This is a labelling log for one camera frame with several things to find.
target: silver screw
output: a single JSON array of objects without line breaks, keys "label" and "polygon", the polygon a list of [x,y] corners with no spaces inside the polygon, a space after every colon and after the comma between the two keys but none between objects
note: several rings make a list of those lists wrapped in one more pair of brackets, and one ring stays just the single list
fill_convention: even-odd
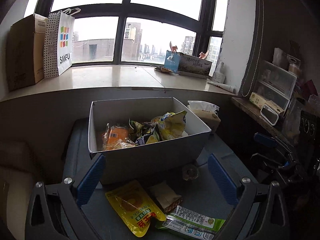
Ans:
[{"label": "silver screw", "polygon": [[36,183],[36,187],[38,187],[38,188],[39,188],[39,187],[42,187],[42,185],[43,185],[43,183],[42,183],[41,181],[39,181],[39,182]]},{"label": "silver screw", "polygon": [[250,183],[250,182],[251,182],[251,179],[249,179],[248,177],[243,177],[243,178],[242,178],[242,182],[243,182],[243,183]]},{"label": "silver screw", "polygon": [[63,181],[65,184],[70,184],[72,182],[71,178],[65,178]]},{"label": "silver screw", "polygon": [[272,185],[273,185],[274,187],[279,187],[279,186],[280,186],[279,182],[276,181],[276,180],[274,180],[274,181],[272,182]]}]

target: blue table surface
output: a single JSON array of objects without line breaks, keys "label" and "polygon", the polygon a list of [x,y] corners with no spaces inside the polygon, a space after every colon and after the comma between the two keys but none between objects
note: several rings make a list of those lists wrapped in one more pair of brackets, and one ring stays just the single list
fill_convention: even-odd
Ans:
[{"label": "blue table surface", "polygon": [[[88,150],[88,122],[88,119],[80,119],[75,122],[68,145],[63,178],[74,177],[77,171],[81,169],[82,164],[91,160]],[[197,179],[184,181],[179,167],[137,180],[145,189],[165,180],[177,194],[182,195],[183,202],[181,205],[183,207],[209,217],[226,219],[233,206],[225,201],[218,185],[208,171],[207,160],[210,154],[214,154],[220,162],[227,162],[240,177],[249,177],[252,181],[257,182],[235,153],[216,134],[209,137],[195,162],[200,171],[200,176]],[[102,186],[99,183],[89,202],[81,208],[102,239],[136,239],[136,236],[123,223],[105,197],[107,191],[118,186],[119,184]],[[247,221],[237,239],[243,239],[249,232],[258,206],[258,203],[252,206]],[[61,214],[62,223],[68,236],[70,239],[77,239],[64,212]],[[154,223],[155,221],[152,221],[150,228],[143,236],[144,239],[182,239],[167,231],[156,229]]]}]

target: bag handle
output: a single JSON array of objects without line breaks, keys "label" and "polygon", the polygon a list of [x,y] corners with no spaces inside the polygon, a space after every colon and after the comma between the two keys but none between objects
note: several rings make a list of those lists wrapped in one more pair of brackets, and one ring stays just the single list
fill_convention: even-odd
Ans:
[{"label": "bag handle", "polygon": [[62,11],[61,13],[65,13],[65,14],[67,14],[69,16],[72,16],[72,15],[74,15],[74,14],[80,12],[80,11],[81,11],[80,8],[73,8],[73,9],[68,8],[68,9],[65,9],[64,11]]}]

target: blue box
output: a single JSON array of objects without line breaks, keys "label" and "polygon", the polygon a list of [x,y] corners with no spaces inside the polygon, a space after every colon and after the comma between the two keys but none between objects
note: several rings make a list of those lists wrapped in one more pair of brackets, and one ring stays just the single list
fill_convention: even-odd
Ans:
[{"label": "blue box", "polygon": [[199,78],[209,77],[211,65],[211,61],[169,50],[164,61],[164,67],[174,73]]}]

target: dark red object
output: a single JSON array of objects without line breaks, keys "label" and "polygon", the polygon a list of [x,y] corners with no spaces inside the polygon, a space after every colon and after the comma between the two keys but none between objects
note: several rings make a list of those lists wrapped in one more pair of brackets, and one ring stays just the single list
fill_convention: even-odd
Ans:
[{"label": "dark red object", "polygon": [[308,100],[311,95],[318,95],[312,79],[304,83],[300,88],[302,89],[302,96],[305,100]]}]

